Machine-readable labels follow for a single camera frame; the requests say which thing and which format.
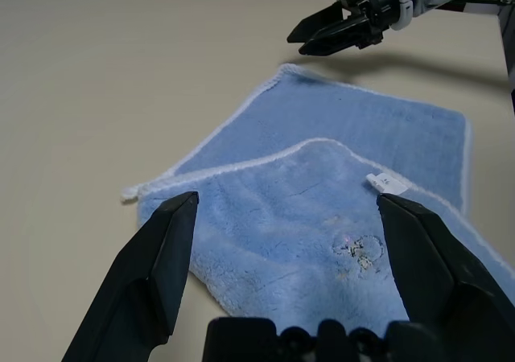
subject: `blue towel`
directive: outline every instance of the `blue towel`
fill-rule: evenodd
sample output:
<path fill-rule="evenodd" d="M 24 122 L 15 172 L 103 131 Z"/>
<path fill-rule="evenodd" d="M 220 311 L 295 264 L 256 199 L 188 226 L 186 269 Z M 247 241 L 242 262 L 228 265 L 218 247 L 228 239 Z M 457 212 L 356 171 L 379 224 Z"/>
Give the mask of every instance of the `blue towel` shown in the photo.
<path fill-rule="evenodd" d="M 337 140 L 468 212 L 471 128 L 460 113 L 325 80 L 293 64 L 160 178 Z M 128 189 L 129 199 L 139 187 Z"/>
<path fill-rule="evenodd" d="M 381 334 L 406 319 L 368 173 L 409 187 L 512 299 L 513 273 L 466 222 L 471 131 L 463 115 L 284 65 L 138 197 L 138 222 L 197 190 L 191 271 L 231 315 L 315 333 L 334 318 Z"/>
<path fill-rule="evenodd" d="M 230 314 L 316 333 L 331 318 L 382 334 L 407 319 L 389 267 L 377 193 L 385 172 L 437 212 L 515 302 L 513 272 L 460 212 L 433 192 L 324 138 L 238 165 L 162 179 L 140 191 L 138 219 L 184 191 L 200 204 L 191 271 Z"/>

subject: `robotic arm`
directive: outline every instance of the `robotic arm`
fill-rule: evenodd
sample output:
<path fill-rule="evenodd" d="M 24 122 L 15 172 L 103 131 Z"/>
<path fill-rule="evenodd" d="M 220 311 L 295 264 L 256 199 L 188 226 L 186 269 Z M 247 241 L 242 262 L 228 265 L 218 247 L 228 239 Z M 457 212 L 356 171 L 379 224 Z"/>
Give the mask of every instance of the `robotic arm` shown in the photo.
<path fill-rule="evenodd" d="M 288 43 L 304 43 L 303 55 L 327 56 L 351 46 L 378 44 L 383 31 L 399 31 L 412 18 L 452 0 L 336 0 L 304 19 L 288 36 Z M 513 0 L 465 0 L 506 5 Z M 342 9 L 350 11 L 344 19 Z"/>

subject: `beige table surface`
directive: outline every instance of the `beige table surface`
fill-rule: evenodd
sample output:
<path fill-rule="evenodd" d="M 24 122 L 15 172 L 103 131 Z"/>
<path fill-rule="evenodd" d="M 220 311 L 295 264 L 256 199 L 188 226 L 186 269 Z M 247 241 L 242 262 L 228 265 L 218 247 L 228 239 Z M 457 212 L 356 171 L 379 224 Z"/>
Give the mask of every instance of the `beige table surface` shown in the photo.
<path fill-rule="evenodd" d="M 0 0 L 0 353 L 60 360 L 152 179 L 281 63 L 463 112 L 476 227 L 515 265 L 515 118 L 495 17 L 434 11 L 330 58 L 286 43 L 332 0 Z M 153 361 L 200 361 L 221 309 L 189 278 Z"/>

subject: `white label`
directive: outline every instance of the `white label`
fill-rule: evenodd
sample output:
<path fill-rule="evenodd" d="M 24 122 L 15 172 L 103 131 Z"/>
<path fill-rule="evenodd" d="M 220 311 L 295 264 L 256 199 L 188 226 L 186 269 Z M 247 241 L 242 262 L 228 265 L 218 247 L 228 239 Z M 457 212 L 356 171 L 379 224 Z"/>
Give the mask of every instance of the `white label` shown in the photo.
<path fill-rule="evenodd" d="M 400 195 L 408 190 L 406 185 L 386 173 L 381 173 L 380 175 L 370 174 L 367 175 L 366 178 L 370 185 L 372 185 L 379 193 Z"/>

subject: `folded towel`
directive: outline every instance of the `folded towel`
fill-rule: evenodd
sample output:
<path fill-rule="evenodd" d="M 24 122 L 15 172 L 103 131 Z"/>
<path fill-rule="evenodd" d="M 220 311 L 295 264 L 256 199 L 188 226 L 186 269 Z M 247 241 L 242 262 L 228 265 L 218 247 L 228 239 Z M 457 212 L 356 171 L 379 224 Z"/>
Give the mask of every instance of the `folded towel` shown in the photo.
<path fill-rule="evenodd" d="M 300 326 L 323 319 L 382 334 L 407 319 L 389 267 L 377 193 L 365 176 L 385 172 L 403 197 L 438 213 L 512 302 L 513 272 L 451 203 L 337 141 L 305 141 L 238 165 L 161 179 L 139 193 L 144 223 L 165 199 L 198 191 L 191 271 L 230 314 Z"/>
<path fill-rule="evenodd" d="M 468 211 L 471 131 L 462 114 L 325 80 L 293 64 L 281 66 L 158 179 L 265 157 L 309 138 L 337 140 Z"/>

